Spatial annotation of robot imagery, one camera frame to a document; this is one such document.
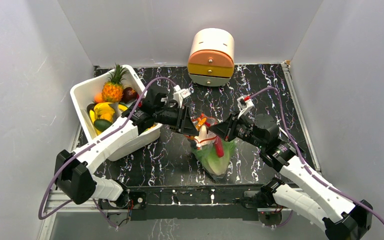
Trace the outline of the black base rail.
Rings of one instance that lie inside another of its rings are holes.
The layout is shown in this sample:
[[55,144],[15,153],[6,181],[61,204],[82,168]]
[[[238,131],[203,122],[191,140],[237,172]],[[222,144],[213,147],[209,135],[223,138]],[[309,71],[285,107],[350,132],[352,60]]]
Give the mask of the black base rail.
[[260,184],[137,186],[130,188],[124,207],[107,200],[98,205],[110,214],[130,214],[132,221],[241,219],[274,225],[287,220],[291,210],[285,206],[243,203],[244,194],[252,196],[260,188]]

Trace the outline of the white toy mushroom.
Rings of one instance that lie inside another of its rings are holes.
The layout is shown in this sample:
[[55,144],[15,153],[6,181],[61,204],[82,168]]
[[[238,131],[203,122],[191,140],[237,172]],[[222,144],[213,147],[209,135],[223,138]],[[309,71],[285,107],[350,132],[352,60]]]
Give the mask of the white toy mushroom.
[[199,135],[194,137],[196,148],[201,149],[203,146],[212,144],[217,138],[217,135],[208,130],[204,124],[199,129]]

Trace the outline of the clear zip bag orange zipper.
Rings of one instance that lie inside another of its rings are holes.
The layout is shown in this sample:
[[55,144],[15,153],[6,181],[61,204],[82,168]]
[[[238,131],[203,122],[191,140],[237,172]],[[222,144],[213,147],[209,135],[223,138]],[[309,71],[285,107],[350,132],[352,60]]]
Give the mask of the clear zip bag orange zipper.
[[198,136],[185,136],[190,143],[192,153],[211,178],[220,182],[227,175],[231,158],[236,152],[236,143],[225,141],[210,131],[210,127],[218,123],[214,117],[202,113],[193,119],[192,123],[198,130]]

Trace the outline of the green toy lettuce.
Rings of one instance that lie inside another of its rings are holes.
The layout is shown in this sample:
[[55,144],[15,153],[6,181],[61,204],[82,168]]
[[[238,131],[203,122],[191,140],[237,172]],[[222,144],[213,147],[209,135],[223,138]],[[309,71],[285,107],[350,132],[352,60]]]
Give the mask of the green toy lettuce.
[[192,153],[201,163],[204,170],[216,180],[223,179],[227,174],[228,166],[230,165],[231,158],[235,154],[237,147],[234,141],[228,142],[222,140],[222,143],[224,156],[221,158],[216,155],[214,142],[212,144],[205,145],[202,148],[192,150]]

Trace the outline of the white plastic food bin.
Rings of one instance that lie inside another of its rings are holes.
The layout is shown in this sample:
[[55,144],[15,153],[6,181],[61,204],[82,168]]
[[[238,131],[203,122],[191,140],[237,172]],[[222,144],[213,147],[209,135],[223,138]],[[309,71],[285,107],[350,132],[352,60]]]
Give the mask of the white plastic food bin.
[[[142,90],[145,89],[145,82],[133,67],[127,64],[123,65],[123,67],[128,72],[123,76],[122,84],[126,87],[132,87],[141,94]],[[87,112],[87,106],[93,102],[95,95],[102,91],[104,83],[109,80],[111,73],[114,71],[114,69],[97,69],[95,77],[74,85],[70,90],[70,96],[82,129],[78,140],[78,147],[87,144],[98,136]],[[160,137],[161,127],[161,124],[157,124],[151,129],[146,130],[138,137],[128,141],[121,149],[118,149],[109,156],[108,159],[110,161],[117,161],[157,140]]]

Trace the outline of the dark green toy avocado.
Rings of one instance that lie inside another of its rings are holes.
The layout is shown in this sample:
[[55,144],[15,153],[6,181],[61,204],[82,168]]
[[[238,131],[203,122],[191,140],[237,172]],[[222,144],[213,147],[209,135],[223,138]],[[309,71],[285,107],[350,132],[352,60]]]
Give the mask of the dark green toy avocado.
[[108,129],[113,123],[111,121],[108,121],[106,119],[96,119],[93,122],[93,125],[96,130],[99,132],[104,132],[106,129]]

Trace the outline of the yellow toy banana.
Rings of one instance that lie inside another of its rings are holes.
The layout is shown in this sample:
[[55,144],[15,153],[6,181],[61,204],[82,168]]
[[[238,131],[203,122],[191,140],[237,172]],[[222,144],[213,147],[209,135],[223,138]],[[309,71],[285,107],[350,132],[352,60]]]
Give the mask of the yellow toy banana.
[[91,103],[86,107],[86,112],[92,123],[98,119],[107,120],[113,123],[116,114],[116,110],[113,106],[114,104],[111,102]]

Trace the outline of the toy peach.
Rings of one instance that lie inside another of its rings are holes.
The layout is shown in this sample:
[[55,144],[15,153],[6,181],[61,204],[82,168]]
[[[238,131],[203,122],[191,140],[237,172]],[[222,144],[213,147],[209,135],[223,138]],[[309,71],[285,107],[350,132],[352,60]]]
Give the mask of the toy peach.
[[102,95],[101,92],[97,93],[97,94],[94,96],[93,101],[94,101],[95,103],[97,103],[97,104],[98,104],[98,103],[104,103],[104,102],[105,102],[105,100],[104,100],[103,95]]

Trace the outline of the dark brown toy mangosteen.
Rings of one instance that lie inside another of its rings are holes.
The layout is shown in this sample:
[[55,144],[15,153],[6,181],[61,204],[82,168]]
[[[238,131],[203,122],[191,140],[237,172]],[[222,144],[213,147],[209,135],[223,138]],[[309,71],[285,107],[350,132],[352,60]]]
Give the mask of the dark brown toy mangosteen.
[[120,101],[124,104],[128,104],[130,102],[135,101],[137,98],[138,98],[137,91],[129,86],[123,89],[122,98]]

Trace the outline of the grey toy fish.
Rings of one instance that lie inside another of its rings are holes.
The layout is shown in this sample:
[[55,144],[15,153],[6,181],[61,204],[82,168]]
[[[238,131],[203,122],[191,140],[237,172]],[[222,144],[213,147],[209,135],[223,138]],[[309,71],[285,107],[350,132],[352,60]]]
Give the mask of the grey toy fish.
[[109,104],[109,106],[110,107],[112,107],[113,109],[114,109],[114,117],[115,118],[118,118],[118,117],[120,117],[120,115],[121,115],[121,110],[119,109],[119,103],[118,102],[114,102],[114,103],[110,103]]

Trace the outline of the orange toy roast chicken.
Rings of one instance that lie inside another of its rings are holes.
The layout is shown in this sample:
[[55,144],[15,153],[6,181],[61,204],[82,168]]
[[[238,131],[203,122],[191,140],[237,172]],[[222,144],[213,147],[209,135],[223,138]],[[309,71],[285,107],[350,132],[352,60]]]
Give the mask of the orange toy roast chicken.
[[197,119],[196,119],[196,123],[195,123],[195,128],[197,130],[200,130],[202,126],[205,126],[206,125],[206,122],[207,122],[207,116],[205,114],[201,114]]

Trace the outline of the toy pineapple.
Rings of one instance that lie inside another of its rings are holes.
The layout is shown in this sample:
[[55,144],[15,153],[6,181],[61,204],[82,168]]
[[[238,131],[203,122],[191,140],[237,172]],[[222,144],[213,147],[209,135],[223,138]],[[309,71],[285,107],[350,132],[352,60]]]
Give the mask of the toy pineapple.
[[125,74],[128,70],[116,63],[114,71],[110,72],[107,82],[103,85],[102,99],[105,102],[116,103],[119,102],[123,97],[123,84],[122,80],[125,79]]

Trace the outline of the red toy chili pepper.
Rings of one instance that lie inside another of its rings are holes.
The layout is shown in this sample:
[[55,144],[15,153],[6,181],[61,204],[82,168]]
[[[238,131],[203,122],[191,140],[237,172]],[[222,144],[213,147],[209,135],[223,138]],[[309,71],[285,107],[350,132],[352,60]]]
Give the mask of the red toy chili pepper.
[[213,146],[214,146],[217,157],[222,158],[224,156],[224,147],[223,147],[223,141],[219,136],[215,138]]

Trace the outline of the round pastel drawer cabinet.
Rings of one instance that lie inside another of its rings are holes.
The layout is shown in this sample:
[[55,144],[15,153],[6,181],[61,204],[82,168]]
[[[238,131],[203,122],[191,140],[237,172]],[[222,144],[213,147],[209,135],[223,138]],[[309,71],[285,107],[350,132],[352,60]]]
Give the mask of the round pastel drawer cabinet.
[[220,28],[205,28],[196,33],[187,61],[189,77],[207,87],[225,85],[233,76],[235,63],[233,36]]

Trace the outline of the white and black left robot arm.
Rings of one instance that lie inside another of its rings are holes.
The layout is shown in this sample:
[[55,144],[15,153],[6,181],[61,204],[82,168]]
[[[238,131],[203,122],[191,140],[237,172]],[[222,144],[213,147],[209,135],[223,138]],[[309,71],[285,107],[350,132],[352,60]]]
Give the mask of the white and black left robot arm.
[[167,125],[179,134],[198,136],[190,108],[183,105],[190,94],[189,89],[177,85],[173,99],[169,100],[167,94],[157,88],[147,90],[144,100],[137,100],[96,140],[73,152],[63,150],[57,155],[56,186],[77,205],[89,199],[106,199],[117,208],[127,206],[128,188],[116,180],[95,176],[97,168],[128,143],[138,143],[154,124]]

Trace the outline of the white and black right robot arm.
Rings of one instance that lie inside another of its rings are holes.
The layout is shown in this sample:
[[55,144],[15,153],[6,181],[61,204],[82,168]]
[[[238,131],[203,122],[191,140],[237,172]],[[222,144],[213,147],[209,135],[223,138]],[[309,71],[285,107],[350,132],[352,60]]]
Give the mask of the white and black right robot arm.
[[212,125],[209,130],[230,142],[240,139],[257,147],[263,162],[282,176],[293,181],[302,191],[292,189],[284,181],[273,178],[259,192],[246,191],[241,204],[247,208],[290,208],[322,229],[330,240],[360,240],[371,228],[372,206],[366,201],[355,202],[341,196],[315,170],[302,161],[292,142],[280,137],[275,120],[258,114],[251,121],[239,113]]

